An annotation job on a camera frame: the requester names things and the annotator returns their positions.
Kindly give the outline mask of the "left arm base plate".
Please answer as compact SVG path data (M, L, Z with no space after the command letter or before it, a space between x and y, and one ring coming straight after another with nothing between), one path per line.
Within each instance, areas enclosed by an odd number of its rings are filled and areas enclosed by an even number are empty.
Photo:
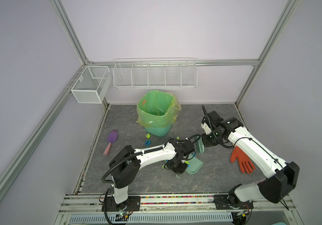
M106 203L102 205L102 211L106 209L106 212L138 212L141 206L140 196L129 196L123 203L117 204L113 196L108 196L106 198Z

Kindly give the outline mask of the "green dustpan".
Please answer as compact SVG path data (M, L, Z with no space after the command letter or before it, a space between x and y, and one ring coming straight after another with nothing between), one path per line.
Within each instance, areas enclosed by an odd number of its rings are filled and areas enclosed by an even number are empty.
M204 163L196 157L190 160L182 160L181 173L178 173L176 177L180 178L184 173L195 174L200 170L203 164Z

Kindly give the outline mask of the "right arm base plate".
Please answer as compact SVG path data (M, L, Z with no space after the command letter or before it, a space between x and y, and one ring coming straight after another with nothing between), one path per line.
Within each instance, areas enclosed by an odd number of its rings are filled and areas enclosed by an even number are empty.
M254 208L252 202L242 202L236 196L229 194L214 195L213 203L217 210L251 210Z

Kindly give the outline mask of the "green hand brush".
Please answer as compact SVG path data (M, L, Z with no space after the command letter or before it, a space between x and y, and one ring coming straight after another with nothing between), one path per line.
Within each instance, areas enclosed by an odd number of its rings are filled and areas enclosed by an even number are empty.
M195 143L195 151L196 151L196 153L200 153L200 154L205 152L205 146L204 146L203 141L201 139L199 139Z

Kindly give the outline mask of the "purple pink spatula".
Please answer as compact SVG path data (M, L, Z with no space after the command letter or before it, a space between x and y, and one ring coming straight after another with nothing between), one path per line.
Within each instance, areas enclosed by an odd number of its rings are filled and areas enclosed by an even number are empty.
M104 156L107 156L109 154L112 144L116 142L117 139L118 139L118 132L117 130L114 129L109 133L107 137L108 145L103 153Z

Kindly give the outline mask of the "red rubber glove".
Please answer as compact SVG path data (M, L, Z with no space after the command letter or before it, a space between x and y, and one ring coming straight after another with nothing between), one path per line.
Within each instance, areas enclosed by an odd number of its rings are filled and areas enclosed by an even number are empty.
M231 163L234 163L236 160L238 160L242 173L250 174L256 169L250 158L239 147L235 147L231 153Z

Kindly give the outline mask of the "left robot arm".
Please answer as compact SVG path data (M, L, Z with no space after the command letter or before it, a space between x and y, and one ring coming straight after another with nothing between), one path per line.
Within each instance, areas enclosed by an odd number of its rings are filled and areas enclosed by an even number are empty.
M195 144L201 140L196 134L187 139L170 137L165 143L150 148L134 149L125 146L109 163L109 169L102 176L102 183L110 184L106 196L111 195L113 203L121 207L129 203L128 188L140 169L164 161L164 168L183 175L188 168L189 155L196 152Z

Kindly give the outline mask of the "green trash bin with bag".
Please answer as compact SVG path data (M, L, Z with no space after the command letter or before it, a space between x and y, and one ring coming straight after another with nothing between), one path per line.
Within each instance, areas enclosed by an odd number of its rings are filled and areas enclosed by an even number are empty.
M177 97L169 92L152 90L137 104L137 123L155 136L164 137L181 110Z

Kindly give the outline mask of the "small white mesh basket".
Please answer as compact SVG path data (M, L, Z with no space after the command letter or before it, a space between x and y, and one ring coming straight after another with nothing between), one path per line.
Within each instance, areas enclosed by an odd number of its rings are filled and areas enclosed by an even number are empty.
M109 67L85 66L71 92L78 103L102 104L111 81Z

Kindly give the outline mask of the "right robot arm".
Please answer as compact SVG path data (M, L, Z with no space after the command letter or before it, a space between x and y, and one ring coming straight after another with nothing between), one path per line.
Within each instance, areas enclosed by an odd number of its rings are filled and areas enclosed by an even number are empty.
M232 208L239 208L252 200L284 203L284 197L296 188L300 167L268 150L237 118L223 119L215 111L207 112L204 107L202 110L205 147L219 144L232 149L231 160L238 160L243 172L251 173L254 166L258 166L264 175L260 181L232 188L223 203Z

